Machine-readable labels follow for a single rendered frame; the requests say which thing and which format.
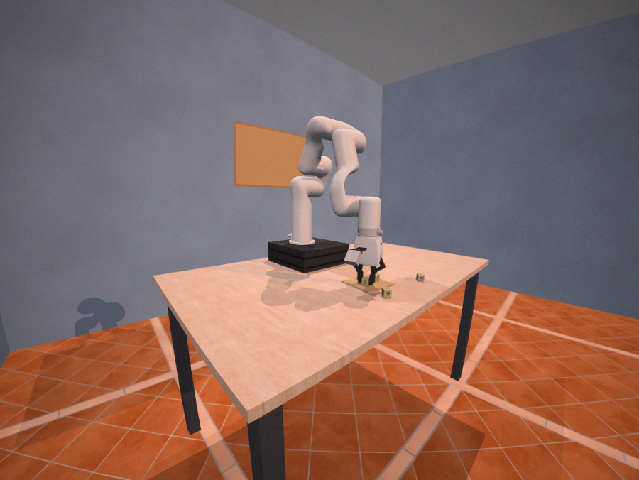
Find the tan flat mat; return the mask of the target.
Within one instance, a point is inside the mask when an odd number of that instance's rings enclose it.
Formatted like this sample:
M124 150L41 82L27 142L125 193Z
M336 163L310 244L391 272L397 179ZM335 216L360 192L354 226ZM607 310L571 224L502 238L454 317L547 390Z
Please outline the tan flat mat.
M375 281L373 285L362 285L361 283L358 283L357 277L341 280L341 282L346 283L347 285L350 285L352 287L358 288L359 290L365 291L367 293L372 293L374 291L381 290L382 287L391 287L395 285L395 283L391 283L382 279Z

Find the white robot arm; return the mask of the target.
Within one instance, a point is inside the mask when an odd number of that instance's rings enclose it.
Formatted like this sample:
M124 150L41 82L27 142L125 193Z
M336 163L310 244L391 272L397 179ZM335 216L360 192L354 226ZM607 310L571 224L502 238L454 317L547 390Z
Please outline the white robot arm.
M329 189L334 213L339 217L359 217L359 236L380 236L383 234L380 228L381 199L347 196L344 191L347 174L355 173L359 169L357 154L366 148L365 136L344 122L317 116L307 125L305 145L299 164L302 174L315 177L297 176L290 182L292 233L288 235L291 237L289 243L315 243L315 240L312 240L312 204L308 197L322 196L332 173L331 160L322 156L322 139L332 141L337 168Z

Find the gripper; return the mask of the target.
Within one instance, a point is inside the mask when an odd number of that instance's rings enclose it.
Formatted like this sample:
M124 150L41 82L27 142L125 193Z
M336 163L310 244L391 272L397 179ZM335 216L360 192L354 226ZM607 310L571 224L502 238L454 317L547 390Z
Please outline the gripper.
M385 263L383 262L382 238L379 236L367 237L367 236L357 235L354 241L353 249L356 249L358 247L367 248L367 250L362 252L363 255L361 257L359 266L353 266L357 272L358 283L361 283L361 280L364 276L364 272L362 271L362 268L363 268L363 265L366 265L371 267L371 274L369 275L368 284L373 285L375 283L376 273L386 267ZM374 267L374 266L378 266L379 264L380 264L379 267Z

